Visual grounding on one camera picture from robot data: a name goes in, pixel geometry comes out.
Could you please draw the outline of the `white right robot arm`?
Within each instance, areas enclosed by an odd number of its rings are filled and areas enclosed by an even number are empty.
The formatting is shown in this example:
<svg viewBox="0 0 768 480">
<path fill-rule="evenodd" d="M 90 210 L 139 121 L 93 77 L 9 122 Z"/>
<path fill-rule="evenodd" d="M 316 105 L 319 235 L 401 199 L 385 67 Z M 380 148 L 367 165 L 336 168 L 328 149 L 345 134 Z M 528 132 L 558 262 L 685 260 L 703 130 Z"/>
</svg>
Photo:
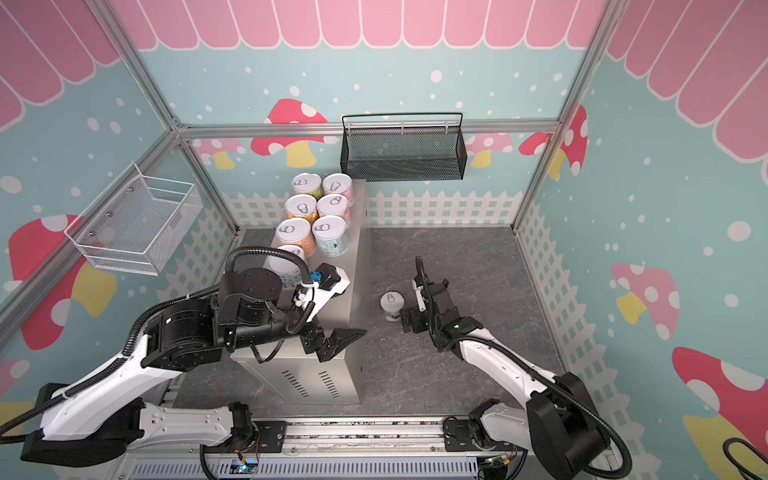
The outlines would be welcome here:
<svg viewBox="0 0 768 480">
<path fill-rule="evenodd" d="M 489 400 L 472 412 L 471 434 L 480 447 L 510 443 L 534 454 L 554 479 L 579 473 L 601 479 L 629 476 L 633 459 L 626 442 L 598 414 L 578 376 L 556 375 L 513 352 L 478 320 L 459 313 L 448 283 L 431 281 L 421 257 L 415 268 L 412 287 L 418 304 L 403 315 L 404 329 L 428 333 L 438 351 L 478 368 L 520 405 Z"/>
</svg>

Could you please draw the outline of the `white lid can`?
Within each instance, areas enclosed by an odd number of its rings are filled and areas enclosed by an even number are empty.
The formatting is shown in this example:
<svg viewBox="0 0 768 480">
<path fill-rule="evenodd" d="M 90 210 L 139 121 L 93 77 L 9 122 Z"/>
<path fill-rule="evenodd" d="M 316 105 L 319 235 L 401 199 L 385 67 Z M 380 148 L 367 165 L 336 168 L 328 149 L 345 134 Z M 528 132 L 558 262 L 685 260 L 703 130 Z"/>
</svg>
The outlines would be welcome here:
<svg viewBox="0 0 768 480">
<path fill-rule="evenodd" d="M 312 225 L 319 251 L 327 257 L 339 257 L 347 252 L 349 238 L 346 221 L 335 215 L 323 216 Z"/>
<path fill-rule="evenodd" d="M 388 322 L 399 322 L 404 306 L 404 297 L 397 291 L 386 292 L 380 298 L 382 316 Z"/>
</svg>

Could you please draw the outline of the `pink white label can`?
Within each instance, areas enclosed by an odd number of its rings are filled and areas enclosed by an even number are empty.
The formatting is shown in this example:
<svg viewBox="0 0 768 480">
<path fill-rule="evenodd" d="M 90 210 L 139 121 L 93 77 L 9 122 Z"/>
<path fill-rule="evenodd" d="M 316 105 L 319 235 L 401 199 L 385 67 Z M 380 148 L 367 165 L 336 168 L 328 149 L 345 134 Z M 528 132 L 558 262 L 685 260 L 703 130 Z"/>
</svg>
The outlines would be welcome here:
<svg viewBox="0 0 768 480">
<path fill-rule="evenodd" d="M 327 194 L 317 201 L 317 211 L 320 217 L 338 216 L 346 226 L 351 225 L 351 213 L 348 199 L 341 194 Z"/>
</svg>

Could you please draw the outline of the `yellow label can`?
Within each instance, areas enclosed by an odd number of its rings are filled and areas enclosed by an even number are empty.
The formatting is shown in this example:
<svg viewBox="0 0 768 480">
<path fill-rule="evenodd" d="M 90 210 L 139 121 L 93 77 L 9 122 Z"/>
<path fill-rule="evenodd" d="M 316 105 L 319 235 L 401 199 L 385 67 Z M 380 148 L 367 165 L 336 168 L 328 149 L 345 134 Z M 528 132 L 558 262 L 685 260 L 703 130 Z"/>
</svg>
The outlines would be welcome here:
<svg viewBox="0 0 768 480">
<path fill-rule="evenodd" d="M 296 194 L 285 202 L 285 212 L 289 218 L 301 218 L 313 224 L 318 218 L 317 199 L 309 194 Z"/>
</svg>

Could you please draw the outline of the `grey label can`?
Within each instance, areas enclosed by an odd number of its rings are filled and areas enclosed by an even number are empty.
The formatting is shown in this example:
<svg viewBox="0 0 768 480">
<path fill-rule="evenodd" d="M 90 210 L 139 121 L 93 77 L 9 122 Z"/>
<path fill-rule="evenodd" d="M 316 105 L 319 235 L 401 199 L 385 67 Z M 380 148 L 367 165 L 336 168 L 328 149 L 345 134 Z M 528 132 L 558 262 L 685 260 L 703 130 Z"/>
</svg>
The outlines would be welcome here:
<svg viewBox="0 0 768 480">
<path fill-rule="evenodd" d="M 302 260 L 306 260 L 303 249 L 297 245 L 282 245 L 279 250 L 292 253 Z M 266 267 L 280 277 L 284 289 L 293 289 L 301 283 L 300 269 L 289 260 L 269 256 L 266 260 Z"/>
</svg>

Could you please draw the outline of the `brown label can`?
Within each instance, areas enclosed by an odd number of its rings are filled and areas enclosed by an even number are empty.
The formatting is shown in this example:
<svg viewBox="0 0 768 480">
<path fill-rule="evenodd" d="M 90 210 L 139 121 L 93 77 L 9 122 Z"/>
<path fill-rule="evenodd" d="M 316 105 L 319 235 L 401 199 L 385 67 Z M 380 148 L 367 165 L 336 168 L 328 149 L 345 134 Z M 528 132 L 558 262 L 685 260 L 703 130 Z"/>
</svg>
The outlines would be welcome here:
<svg viewBox="0 0 768 480">
<path fill-rule="evenodd" d="M 282 245 L 300 247 L 306 257 L 311 257 L 316 250 L 312 225 L 304 218 L 288 218 L 276 229 L 276 237 Z"/>
</svg>

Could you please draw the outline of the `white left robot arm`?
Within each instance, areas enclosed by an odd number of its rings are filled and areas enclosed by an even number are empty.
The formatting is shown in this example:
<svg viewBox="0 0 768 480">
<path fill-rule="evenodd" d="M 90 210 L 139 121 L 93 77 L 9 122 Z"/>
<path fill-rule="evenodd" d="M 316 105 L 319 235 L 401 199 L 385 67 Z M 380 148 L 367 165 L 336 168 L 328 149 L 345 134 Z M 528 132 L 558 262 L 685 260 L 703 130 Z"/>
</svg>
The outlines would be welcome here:
<svg viewBox="0 0 768 480">
<path fill-rule="evenodd" d="M 122 350 L 70 385 L 50 383 L 35 406 L 6 421 L 3 444 L 20 444 L 26 462 L 89 467 L 161 444 L 242 454 L 262 436 L 249 408 L 173 409 L 145 400 L 147 391 L 225 353 L 298 339 L 327 362 L 362 338 L 360 328 L 325 332 L 317 314 L 349 287 L 346 272 L 273 247 L 234 249 L 218 284 L 150 307 L 132 325 Z"/>
</svg>

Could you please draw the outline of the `green label can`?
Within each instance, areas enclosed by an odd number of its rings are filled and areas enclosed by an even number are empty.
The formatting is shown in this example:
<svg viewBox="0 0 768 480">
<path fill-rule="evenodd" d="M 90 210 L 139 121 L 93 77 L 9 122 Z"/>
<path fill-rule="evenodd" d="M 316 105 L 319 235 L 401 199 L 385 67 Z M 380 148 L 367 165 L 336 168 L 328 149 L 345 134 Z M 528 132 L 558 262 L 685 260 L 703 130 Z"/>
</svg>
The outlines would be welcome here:
<svg viewBox="0 0 768 480">
<path fill-rule="evenodd" d="M 319 200 L 324 196 L 322 178 L 314 173 L 300 173 L 291 182 L 291 187 L 296 195 L 309 195 Z"/>
</svg>

